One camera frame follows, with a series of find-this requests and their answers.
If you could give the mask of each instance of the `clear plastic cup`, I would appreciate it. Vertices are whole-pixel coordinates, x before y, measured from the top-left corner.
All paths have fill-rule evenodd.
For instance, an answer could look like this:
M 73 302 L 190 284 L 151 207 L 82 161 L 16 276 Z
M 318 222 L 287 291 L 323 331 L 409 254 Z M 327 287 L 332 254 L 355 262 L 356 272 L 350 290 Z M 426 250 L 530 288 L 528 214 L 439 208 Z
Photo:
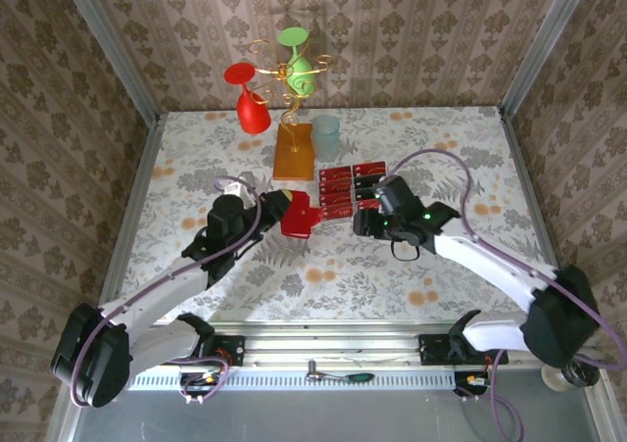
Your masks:
M 312 144 L 315 158 L 323 163 L 335 160 L 340 147 L 340 121 L 337 117 L 322 115 L 312 121 Z

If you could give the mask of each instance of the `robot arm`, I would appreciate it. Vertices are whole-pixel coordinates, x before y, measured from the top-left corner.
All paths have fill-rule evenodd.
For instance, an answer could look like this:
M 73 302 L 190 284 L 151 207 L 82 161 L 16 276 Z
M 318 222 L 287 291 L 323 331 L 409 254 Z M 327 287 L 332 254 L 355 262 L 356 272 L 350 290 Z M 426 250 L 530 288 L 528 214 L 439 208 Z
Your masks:
M 67 385 L 72 384 L 83 344 L 106 317 L 110 319 L 95 334 L 76 380 L 78 396 L 93 407 L 112 401 L 130 378 L 146 368 L 181 357 L 210 356 L 214 330 L 201 319 L 184 315 L 158 329 L 150 326 L 222 279 L 247 249 L 262 241 L 263 234 L 283 218 L 291 199 L 289 191 L 260 195 L 261 216 L 255 225 L 257 206 L 246 209 L 237 195 L 220 195 L 207 215 L 208 226 L 196 234 L 168 268 L 130 295 L 101 309 L 85 303 L 72 312 L 51 363 L 53 373 Z M 253 227 L 247 243 L 217 255 L 241 241 Z
M 463 227 L 459 213 L 435 202 L 422 205 L 405 181 L 389 176 L 374 187 L 381 208 L 363 210 L 354 217 L 353 230 L 392 242 L 407 241 L 462 264 L 506 293 L 526 314 L 486 316 L 472 311 L 451 328 L 451 349 L 459 360 L 493 349 L 532 352 L 552 367 L 567 365 L 598 328 L 597 323 L 535 274 L 513 265 L 506 256 L 554 279 L 595 311 L 597 304 L 586 275 L 570 266 L 564 270 L 531 261 L 492 243 L 483 244 Z

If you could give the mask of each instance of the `gold wire stand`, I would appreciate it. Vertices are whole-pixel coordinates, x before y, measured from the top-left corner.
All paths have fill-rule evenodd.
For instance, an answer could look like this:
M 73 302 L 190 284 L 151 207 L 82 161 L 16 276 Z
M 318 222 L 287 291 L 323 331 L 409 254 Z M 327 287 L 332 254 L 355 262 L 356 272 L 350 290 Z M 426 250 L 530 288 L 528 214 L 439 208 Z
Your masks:
M 286 106 L 288 106 L 288 109 L 281 115 L 279 129 L 283 128 L 292 137 L 292 147 L 291 147 L 292 153 L 297 153 L 299 151 L 299 145 L 296 143 L 296 136 L 294 134 L 294 129 L 296 129 L 297 125 L 299 124 L 299 120 L 298 120 L 298 117 L 296 116 L 296 112 L 301 107 L 303 101 L 316 92 L 317 87 L 315 85 L 315 82 L 303 81 L 303 84 L 300 87 L 302 92 L 307 92 L 305 91 L 305 88 L 307 87 L 307 85 L 312 85 L 313 90 L 307 95 L 302 95 L 302 94 L 299 94 L 297 91 L 294 90 L 294 88 L 290 86 L 290 84 L 287 82 L 287 78 L 292 77 L 292 76 L 305 75 L 305 74 L 324 73 L 329 70 L 329 67 L 333 63 L 333 57 L 331 55 L 321 54 L 321 55 L 318 55 L 317 58 L 315 59 L 315 61 L 318 64 L 317 68 L 311 70 L 310 72 L 295 72 L 294 65 L 301 58 L 303 58 L 303 55 L 305 54 L 305 52 L 310 46 L 310 42 L 311 41 L 307 39 L 306 45 L 303 47 L 303 49 L 298 54 L 297 58 L 292 63 L 279 62 L 276 47 L 272 45 L 269 40 L 266 40 L 264 38 L 259 38 L 257 40 L 253 40 L 248 45 L 248 51 L 254 55 L 257 55 L 259 52 L 262 51 L 263 45 L 269 46 L 270 49 L 272 50 L 272 54 L 274 55 L 274 60 L 276 61 L 276 70 L 265 70 L 265 69 L 255 67 L 255 70 L 257 72 L 261 74 L 268 74 L 271 80 L 262 84 L 261 86 L 257 86 L 254 89 L 253 92 L 255 92 L 255 94 L 260 98 L 260 100 L 257 101 L 256 98 L 253 98 L 253 100 L 257 102 L 258 104 L 268 104 L 269 102 L 273 101 L 276 98 L 274 91 L 272 91 L 271 88 L 265 89 L 261 93 L 257 91 L 259 91 L 260 89 L 266 86 L 270 86 L 276 81 L 279 81 L 285 85 L 286 92 L 282 94 L 281 98 L 283 100 L 283 103 Z M 269 97 L 265 98 L 262 96 L 262 94 L 269 94 Z

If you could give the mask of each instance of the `patterned wallpaper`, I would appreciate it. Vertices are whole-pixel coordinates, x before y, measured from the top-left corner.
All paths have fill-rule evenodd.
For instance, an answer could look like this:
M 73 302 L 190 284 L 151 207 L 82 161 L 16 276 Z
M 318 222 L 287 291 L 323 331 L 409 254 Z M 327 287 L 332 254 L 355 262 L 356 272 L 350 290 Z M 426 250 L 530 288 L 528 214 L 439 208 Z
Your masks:
M 0 0 L 0 440 L 41 440 L 49 363 L 96 303 L 146 136 L 72 0 Z
M 309 107 L 501 103 L 552 0 L 100 0 L 161 111 L 233 108 L 222 75 L 271 68 L 285 27 L 337 55 Z
M 580 2 L 514 125 L 560 260 L 588 274 L 625 335 L 627 0 Z M 627 375 L 612 379 L 627 414 Z

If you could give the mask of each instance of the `cable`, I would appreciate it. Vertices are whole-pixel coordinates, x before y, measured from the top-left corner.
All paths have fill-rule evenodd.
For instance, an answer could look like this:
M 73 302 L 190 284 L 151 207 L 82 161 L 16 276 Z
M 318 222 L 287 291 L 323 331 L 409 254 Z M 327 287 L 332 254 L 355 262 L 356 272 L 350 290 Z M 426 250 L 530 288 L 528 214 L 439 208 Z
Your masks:
M 230 355 L 228 352 L 226 352 L 224 349 L 221 349 L 221 348 L 219 348 L 219 347 L 218 347 L 218 348 L 216 349 L 216 354 L 218 354 L 218 355 L 219 355 L 220 357 L 222 357 L 223 359 L 226 359 L 226 360 L 228 361 L 228 364 L 229 364 L 230 366 L 232 366 L 232 365 L 233 365 L 233 358 L 232 358 L 232 357 L 231 357 L 231 355 Z
M 417 260 L 418 260 L 418 258 L 420 257 L 420 253 L 418 252 L 418 250 L 417 250 L 417 249 L 416 249 L 416 255 L 415 255 L 415 258 L 412 258 L 412 259 L 401 259 L 401 258 L 399 258 L 399 257 L 396 255 L 396 251 L 395 251 L 395 249 L 394 249 L 394 245 L 395 245 L 396 243 L 400 243 L 400 242 L 401 242 L 401 241 L 398 241 L 398 240 L 396 240 L 396 239 L 393 239 L 393 240 L 390 242 L 390 251 L 392 252 L 392 257 L 393 257 L 394 259 L 396 259 L 397 261 L 400 261 L 400 262 L 402 262 L 402 263 L 412 263 L 412 262 L 414 262 L 414 261 L 417 261 Z
M 501 433 L 503 438 L 509 442 L 510 439 L 507 437 L 506 432 L 503 429 L 503 425 L 501 424 L 501 419 L 499 418 L 497 411 L 496 411 L 497 403 L 503 405 L 509 411 L 509 413 L 515 417 L 518 423 L 520 435 L 518 439 L 516 439 L 516 442 L 522 442 L 524 440 L 525 424 L 522 422 L 522 416 L 520 415 L 518 410 L 514 407 L 514 405 L 510 401 L 506 400 L 505 398 L 502 398 L 501 396 L 496 395 L 496 393 L 494 392 L 494 382 L 492 383 L 492 390 L 489 396 L 488 395 L 473 395 L 468 390 L 460 386 L 458 386 L 456 390 L 460 391 L 461 393 L 464 393 L 470 398 L 478 398 L 480 400 L 490 400 L 492 404 L 493 415 L 494 415 L 495 420 L 497 421 L 497 428 L 499 429 L 499 432 Z
M 214 260 L 215 258 L 218 258 L 218 257 L 220 257 L 220 256 L 222 256 L 222 255 L 224 255 L 226 253 L 229 253 L 229 252 L 237 249 L 239 246 L 241 246 L 246 241 L 248 241 L 248 239 L 255 232 L 255 229 L 259 225 L 260 219 L 262 218 L 262 200 L 260 199 L 259 194 L 255 191 L 255 187 L 253 187 L 251 184 L 249 184 L 245 180 L 240 179 L 239 177 L 234 177 L 234 176 L 231 176 L 231 175 L 219 175 L 219 176 L 214 178 L 213 183 L 214 183 L 214 188 L 217 189 L 220 192 L 224 191 L 224 189 L 217 183 L 220 180 L 231 180 L 231 181 L 234 181 L 234 182 L 240 182 L 242 185 L 244 185 L 253 194 L 253 196 L 255 197 L 255 202 L 257 204 L 257 211 L 256 211 L 256 215 L 255 215 L 255 220 L 253 221 L 253 225 L 246 232 L 246 234 L 244 234 L 244 236 L 242 236 L 240 239 L 235 241 L 230 246 L 226 246 L 221 251 L 213 253 L 213 254 L 211 254 L 211 256 L 208 256 L 207 258 L 204 258 L 201 261 L 198 261 L 196 263 L 192 263 L 192 264 L 188 264 L 186 266 L 183 266 L 182 268 L 180 268 L 178 270 L 175 270 L 170 275 L 166 275 L 166 276 L 160 278 L 156 282 L 150 284 L 148 287 L 146 287 L 145 289 L 143 289 L 142 291 L 137 293 L 137 295 L 129 298 L 126 302 L 122 303 L 119 307 L 115 308 L 108 315 L 103 317 L 103 319 L 96 325 L 96 327 L 94 327 L 93 331 L 91 331 L 89 336 L 87 336 L 87 339 L 85 339 L 85 342 L 83 343 L 82 347 L 80 348 L 80 351 L 78 352 L 78 356 L 76 357 L 76 362 L 75 362 L 74 367 L 72 369 L 72 379 L 70 381 L 70 399 L 72 400 L 72 402 L 76 406 L 78 406 L 80 408 L 86 408 L 86 407 L 89 406 L 88 403 L 86 403 L 84 401 L 81 401 L 79 396 L 78 396 L 78 391 L 77 391 L 78 374 L 80 373 L 80 368 L 82 367 L 83 361 L 85 359 L 85 355 L 87 354 L 87 351 L 89 350 L 89 347 L 94 342 L 94 340 L 96 339 L 96 336 L 100 333 L 100 331 L 102 331 L 104 329 L 104 327 L 107 324 L 109 324 L 109 322 L 111 322 L 111 320 L 113 318 L 115 318 L 120 313 L 125 313 L 125 311 L 128 309 L 128 307 L 133 305 L 135 302 L 137 302 L 141 298 L 145 297 L 147 294 L 149 294 L 150 292 L 152 292 L 156 288 L 158 288 L 161 285 L 163 285 L 164 283 L 168 282 L 169 280 L 173 280 L 174 278 L 176 278 L 177 276 L 181 275 L 182 273 L 186 273 L 189 270 L 197 268 L 197 267 L 199 267 L 199 266 L 201 266 L 201 265 L 203 265 L 205 263 L 208 263 L 209 261 Z
M 505 353 L 505 350 L 501 349 L 497 353 L 497 357 L 495 358 L 494 363 L 492 364 L 492 378 L 490 380 L 490 383 L 492 386 L 492 388 L 490 389 L 490 404 L 492 405 L 492 416 L 494 417 L 494 421 L 497 424 L 497 427 L 499 428 L 499 432 L 501 433 L 503 438 L 507 442 L 509 442 L 510 439 L 507 437 L 506 431 L 503 429 L 503 423 L 501 422 L 501 418 L 499 417 L 499 412 L 497 411 L 497 398 L 499 398 L 497 396 L 497 368 L 499 368 L 499 363 L 501 362 L 501 358 L 503 357 L 504 353 Z M 516 440 L 516 442 L 522 442 L 525 436 L 524 426 L 522 425 L 522 418 L 520 417 L 520 415 L 518 414 L 516 410 L 514 411 L 516 412 L 516 415 L 518 416 L 518 420 L 520 423 L 520 437 Z
M 492 363 L 492 359 L 490 359 L 490 356 L 486 354 L 486 366 L 483 368 L 483 371 L 480 373 L 481 375 L 488 374 L 488 368 L 490 368 L 491 363 Z
M 544 275 L 543 273 L 539 272 L 538 270 L 533 269 L 532 267 L 530 267 L 530 266 L 524 264 L 523 262 L 517 260 L 515 257 L 510 256 L 505 251 L 501 251 L 496 246 L 493 246 L 492 244 L 490 244 L 487 241 L 485 241 L 482 238 L 480 238 L 479 235 L 476 233 L 476 231 L 472 228 L 472 226 L 470 226 L 470 223 L 468 222 L 468 217 L 466 215 L 466 202 L 468 200 L 468 197 L 470 196 L 470 189 L 472 188 L 472 176 L 470 175 L 470 170 L 468 169 L 468 166 L 465 164 L 465 162 L 459 156 L 455 155 L 454 153 L 450 153 L 448 151 L 445 151 L 445 150 L 439 150 L 437 148 L 427 148 L 427 149 L 424 149 L 424 150 L 418 150 L 418 151 L 415 151 L 414 153 L 411 153 L 410 155 L 405 156 L 388 173 L 388 176 L 395 174 L 396 171 L 398 171 L 399 168 L 402 165 L 404 165 L 407 161 L 409 161 L 410 159 L 415 158 L 416 156 L 419 156 L 419 155 L 426 154 L 426 153 L 437 153 L 437 154 L 440 154 L 440 155 L 448 156 L 449 158 L 453 159 L 463 169 L 463 172 L 466 175 L 466 188 L 464 189 L 464 192 L 463 192 L 463 194 L 461 196 L 461 205 L 460 205 L 460 209 L 461 209 L 461 223 L 463 224 L 464 229 L 470 235 L 472 240 L 474 242 L 476 242 L 477 244 L 481 245 L 482 247 L 484 247 L 485 249 L 487 249 L 488 251 L 490 251 L 495 256 L 503 259 L 504 261 L 507 261 L 508 263 L 510 263 L 513 266 L 519 268 L 520 270 L 522 270 L 522 271 L 524 271 L 524 272 L 526 272 L 526 273 L 528 273 L 528 274 L 530 274 L 532 276 L 536 276 L 536 277 L 540 278 L 547 285 L 553 287 L 559 293 L 561 293 L 566 298 L 568 298 L 570 301 L 572 301 L 575 305 L 577 305 L 577 307 L 579 307 L 586 314 L 588 314 L 590 316 L 590 318 L 592 318 L 594 321 L 596 321 L 599 324 L 599 326 L 609 335 L 609 337 L 612 338 L 612 340 L 615 342 L 616 346 L 618 347 L 618 350 L 620 351 L 620 354 L 622 355 L 622 362 L 620 362 L 619 364 L 612 364 L 612 363 L 608 363 L 608 362 L 602 362 L 602 361 L 599 361 L 599 360 L 596 360 L 596 359 L 591 359 L 590 357 L 587 357 L 587 356 L 584 356 L 584 355 L 580 355 L 580 354 L 577 354 L 575 356 L 576 359 L 581 361 L 581 362 L 585 362 L 586 364 L 590 364 L 591 366 L 598 367 L 598 368 L 606 368 L 608 370 L 625 370 L 627 368 L 627 346 L 625 345 L 623 340 L 620 338 L 620 336 L 618 335 L 616 330 L 599 313 L 597 313 L 591 307 L 586 305 L 577 296 L 575 296 L 572 292 L 566 290 L 561 284 L 559 284 L 558 282 L 556 282 L 552 278 Z
M 206 364 L 209 362 L 221 364 L 222 370 L 220 372 L 220 376 L 219 376 L 216 386 L 214 386 L 211 390 L 209 390 L 207 394 L 200 396 L 199 403 L 203 403 L 205 402 L 205 400 L 209 400 L 224 385 L 224 383 L 226 382 L 226 379 L 228 378 L 228 373 L 230 371 L 230 366 L 228 362 L 222 357 L 199 357 L 199 358 L 193 358 L 193 359 L 173 359 L 171 361 L 168 361 L 169 364 L 177 364 L 177 365 Z M 185 398 L 187 398 L 188 396 L 187 388 L 191 386 L 191 383 L 192 381 L 188 381 L 187 383 L 185 383 L 185 386 L 183 387 L 183 390 L 181 391 L 181 394 Z
M 200 228 L 200 229 L 198 230 L 198 232 L 196 233 L 196 235 L 194 235 L 194 239 L 198 239 L 198 238 L 200 238 L 200 237 L 203 235 L 203 233 L 204 233 L 205 231 L 207 231 L 207 227 L 206 227 L 206 226 L 203 226 L 202 228 Z
M 242 257 L 248 253 L 252 248 L 254 248 L 255 246 L 257 246 L 259 243 L 262 242 L 262 240 L 264 239 L 264 236 L 262 234 L 260 234 L 259 238 L 257 238 L 255 241 L 253 241 L 251 244 L 249 244 L 248 246 L 246 246 L 244 248 L 243 251 L 239 252 L 236 256 L 235 256 L 235 260 L 239 261 L 240 259 L 242 259 Z

